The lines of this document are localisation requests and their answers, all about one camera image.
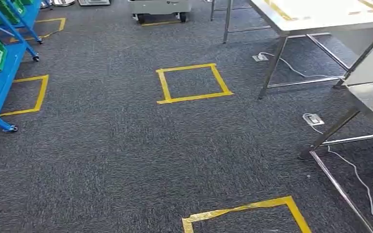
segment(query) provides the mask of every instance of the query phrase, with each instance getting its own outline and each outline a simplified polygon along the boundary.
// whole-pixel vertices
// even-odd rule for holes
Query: carpet floor
[[[49,75],[39,112],[5,116],[19,132],[0,132],[0,232],[187,233],[182,218],[292,196],[315,233],[364,233],[365,228],[324,173],[299,153],[318,136],[302,119],[316,113],[328,129],[351,106],[334,83],[257,94],[274,51],[273,30],[234,33],[222,44],[225,12],[209,21],[210,3],[192,0],[185,24],[140,26],[126,0],[111,6],[41,10],[66,18],[63,31],[31,41],[16,79]],[[245,5],[245,1],[236,1]],[[154,20],[170,17],[148,17]],[[232,29],[266,25],[251,9],[232,13]],[[36,24],[39,33],[59,21]],[[355,56],[319,36],[343,60]],[[306,38],[283,53],[295,69],[341,75],[342,69]],[[233,95],[157,104],[164,99],[156,70],[216,63]],[[221,92],[210,68],[165,72],[172,98]],[[272,82],[302,80],[279,63]],[[33,108],[41,81],[14,83],[2,112]],[[373,133],[358,116],[334,138]],[[373,195],[373,140],[333,146],[358,166]],[[373,224],[366,189],[338,157],[319,155]],[[194,222],[195,233],[298,233],[282,205]]]

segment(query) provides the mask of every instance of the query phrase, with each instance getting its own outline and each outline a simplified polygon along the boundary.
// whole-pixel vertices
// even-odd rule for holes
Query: gray cart
[[[133,18],[140,24],[145,22],[144,15],[175,14],[182,23],[187,21],[187,12],[191,11],[189,0],[128,0]]]

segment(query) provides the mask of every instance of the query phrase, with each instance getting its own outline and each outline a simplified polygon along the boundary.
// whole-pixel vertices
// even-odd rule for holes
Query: rack wheel
[[[5,133],[15,133],[15,132],[18,132],[18,126],[16,125],[11,125],[11,129],[10,130],[4,130]]]
[[[144,14],[138,14],[138,23],[143,24],[145,23],[145,17]]]
[[[187,13],[186,12],[180,12],[179,13],[179,19],[181,20],[181,23],[185,23],[187,21]]]

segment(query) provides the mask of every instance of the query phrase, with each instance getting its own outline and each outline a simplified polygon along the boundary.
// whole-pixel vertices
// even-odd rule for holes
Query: electrical cord
[[[303,119],[306,120],[306,117],[309,117],[311,116],[312,114],[311,113],[304,113],[303,114]],[[311,128],[313,130],[315,130],[316,132],[320,133],[320,134],[323,134],[321,131],[317,130],[313,125],[310,125]],[[332,151],[331,150],[331,147],[328,145],[328,150],[327,150],[329,153],[332,153],[332,154],[335,154],[337,155],[340,159],[342,159],[343,161],[345,161],[346,163],[348,163],[349,165],[351,165],[353,168],[354,168],[354,172],[355,172],[355,175],[356,177],[358,178],[358,180],[361,182],[361,184],[367,189],[367,197],[368,197],[368,200],[370,200],[370,208],[371,208],[371,215],[373,216],[373,198],[371,196],[371,191],[370,191],[370,188],[368,187],[368,185],[366,185],[361,177],[359,176],[358,174],[358,170],[357,170],[357,167],[355,164],[351,163],[350,161],[348,161],[347,159],[345,159],[344,157],[342,157],[340,154],[338,154],[337,152],[335,151]]]
[[[259,60],[264,60],[263,58],[262,58],[262,54],[264,54],[264,55],[269,55],[269,56],[275,56],[275,55],[273,55],[273,54],[270,54],[270,53],[267,53],[267,52],[260,52],[258,55],[257,55],[257,58],[259,59]],[[314,75],[304,75],[303,73],[301,73],[301,72],[299,72],[299,71],[297,71],[296,69],[294,69],[286,60],[284,60],[284,59],[282,59],[282,58],[279,58],[279,60],[281,60],[281,61],[283,61],[285,64],[287,64],[287,66],[292,70],[292,71],[294,71],[295,73],[297,73],[297,74],[299,74],[299,75],[301,75],[302,77],[304,77],[304,78],[309,78],[309,77],[326,77],[326,78],[340,78],[340,79],[342,79],[342,78],[344,78],[344,76],[328,76],[328,75],[323,75],[323,74],[314,74]]]

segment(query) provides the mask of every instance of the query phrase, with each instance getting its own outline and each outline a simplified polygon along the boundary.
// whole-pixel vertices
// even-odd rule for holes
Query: floor marking
[[[2,113],[0,114],[0,117],[3,116],[10,116],[10,115],[16,115],[16,114],[23,114],[23,113],[32,113],[32,112],[38,112],[41,110],[42,102],[44,101],[46,88],[48,86],[48,80],[49,75],[43,75],[43,76],[36,76],[32,78],[25,78],[25,79],[15,79],[12,83],[21,83],[21,82],[27,82],[27,81],[35,81],[35,80],[42,80],[41,88],[39,89],[38,98],[36,99],[35,107],[31,109],[26,110],[19,110],[9,113]]]
[[[154,26],[154,25],[163,25],[163,24],[171,24],[171,23],[181,23],[180,21],[165,21],[165,22],[158,22],[158,23],[143,23],[141,26]]]
[[[164,92],[164,100],[157,101],[159,104],[164,103],[174,103],[174,102],[180,102],[180,101],[187,101],[187,100],[200,100],[200,99],[206,99],[206,98],[213,98],[213,97],[219,97],[219,96],[229,96],[233,95],[233,93],[228,89],[226,86],[224,80],[222,79],[220,73],[218,72],[216,68],[215,63],[209,63],[209,64],[202,64],[202,65],[194,65],[194,66],[187,66],[187,67],[174,67],[174,68],[166,68],[166,69],[157,69],[156,72],[158,73],[159,80],[161,81],[162,91]],[[205,94],[205,95],[197,95],[197,96],[187,96],[187,97],[180,97],[180,98],[171,98],[170,90],[168,88],[167,80],[165,79],[164,72],[168,71],[178,71],[178,70],[186,70],[186,69],[197,69],[197,68],[205,68],[210,67],[212,74],[215,76],[215,79],[217,80],[218,84],[220,85],[222,92],[219,93],[213,93],[213,94]]]
[[[292,216],[294,217],[295,221],[297,222],[301,233],[311,233],[311,230],[308,227],[308,224],[306,223],[304,217],[302,216],[300,210],[298,209],[297,205],[294,202],[294,199],[292,199],[291,196],[283,197],[283,198],[276,198],[271,200],[265,200],[260,202],[254,202],[247,205],[235,207],[232,209],[224,209],[224,210],[214,210],[199,214],[194,214],[189,216],[188,218],[182,219],[182,225],[184,227],[184,233],[194,233],[194,229],[192,226],[193,222],[207,220],[210,218],[218,217],[221,215],[224,215],[229,212],[233,211],[241,211],[241,210],[248,210],[248,209],[255,209],[255,208],[269,208],[269,207],[275,207],[279,205],[286,205],[289,210],[292,213]]]
[[[67,18],[50,18],[50,19],[44,19],[44,20],[37,20],[37,21],[35,21],[35,23],[60,21],[58,30],[56,30],[56,31],[54,31],[52,33],[46,34],[46,35],[40,35],[38,37],[40,37],[40,38],[47,38],[47,37],[51,36],[54,33],[63,31],[64,27],[65,27],[66,20],[67,20]],[[27,38],[25,38],[25,40],[34,40],[34,39],[35,38],[33,38],[33,37],[27,37]],[[11,39],[9,40],[10,43],[17,42],[17,41],[18,40],[16,40],[13,37],[11,37]]]

